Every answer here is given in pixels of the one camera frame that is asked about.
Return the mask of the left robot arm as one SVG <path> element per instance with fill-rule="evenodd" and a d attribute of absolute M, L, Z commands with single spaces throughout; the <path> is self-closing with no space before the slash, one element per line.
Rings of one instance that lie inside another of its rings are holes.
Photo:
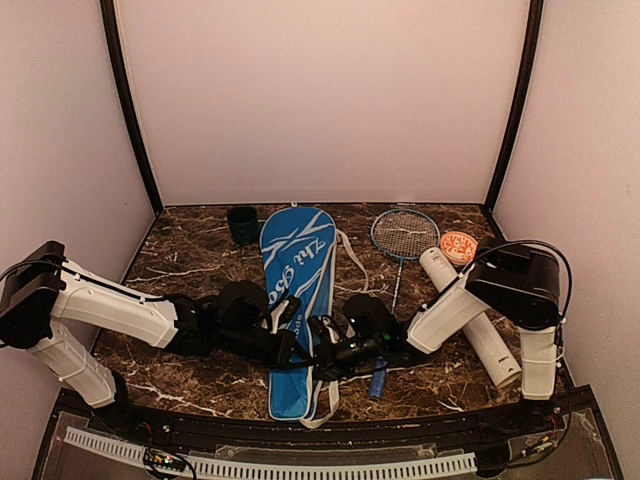
<path fill-rule="evenodd" d="M 99 277 L 48 241 L 1 274 L 1 344 L 29 352 L 73 388 L 120 436 L 141 427 L 125 381 L 101 365 L 66 327 L 76 321 L 125 334 L 175 355 L 208 357 L 224 350 L 273 369 L 290 369 L 309 355 L 294 332 L 279 327 L 300 308 L 286 295 L 269 303 L 251 281 L 226 284 L 193 299 L 152 296 Z"/>

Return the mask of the blue racket bag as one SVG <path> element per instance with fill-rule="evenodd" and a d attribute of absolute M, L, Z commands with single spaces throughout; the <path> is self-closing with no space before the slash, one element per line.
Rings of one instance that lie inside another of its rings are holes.
<path fill-rule="evenodd" d="M 277 321 L 278 328 L 293 333 L 311 356 L 320 353 L 320 338 L 312 333 L 309 319 L 332 314 L 338 242 L 363 269 L 347 235 L 320 208 L 279 210 L 266 220 L 260 234 L 270 304 L 290 295 L 301 301 L 291 320 Z M 335 414 L 339 399 L 338 382 L 316 380 L 311 366 L 269 372 L 268 409 L 275 420 L 316 429 Z"/>

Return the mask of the white shuttlecock tube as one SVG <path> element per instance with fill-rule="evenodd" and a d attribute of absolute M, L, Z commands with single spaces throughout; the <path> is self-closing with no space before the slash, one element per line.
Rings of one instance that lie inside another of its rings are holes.
<path fill-rule="evenodd" d="M 457 277 L 457 272 L 438 248 L 426 250 L 419 263 L 438 292 Z M 462 329 L 496 388 L 518 380 L 521 367 L 486 313 L 480 313 Z"/>

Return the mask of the blue badminton racket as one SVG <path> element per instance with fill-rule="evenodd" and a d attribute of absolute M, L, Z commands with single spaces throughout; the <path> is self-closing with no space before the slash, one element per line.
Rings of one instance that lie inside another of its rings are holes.
<path fill-rule="evenodd" d="M 399 262 L 391 313 L 396 310 L 404 264 L 418 260 L 429 248 L 440 242 L 440 230 L 428 215 L 412 209 L 391 209 L 380 214 L 370 229 L 373 244 Z"/>

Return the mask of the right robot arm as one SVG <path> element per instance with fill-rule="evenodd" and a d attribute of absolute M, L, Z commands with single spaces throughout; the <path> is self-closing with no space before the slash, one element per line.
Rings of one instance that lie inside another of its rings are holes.
<path fill-rule="evenodd" d="M 505 316 L 520 337 L 521 394 L 525 399 L 510 413 L 521 434 L 534 432 L 549 416 L 556 368 L 563 347 L 562 325 L 571 301 L 560 289 L 560 275 L 572 272 L 567 257 L 539 240 L 487 239 L 461 272 L 450 270 L 437 248 L 421 258 L 431 281 L 444 279 L 438 296 L 419 308 L 411 321 L 399 324 L 376 297 L 358 294 L 344 305 L 355 333 L 332 342 L 317 316 L 309 325 L 318 337 L 314 374 L 322 380 L 351 377 L 357 365 L 382 356 L 391 366 L 408 367 L 420 354 L 436 352 L 443 343 L 488 310 Z"/>

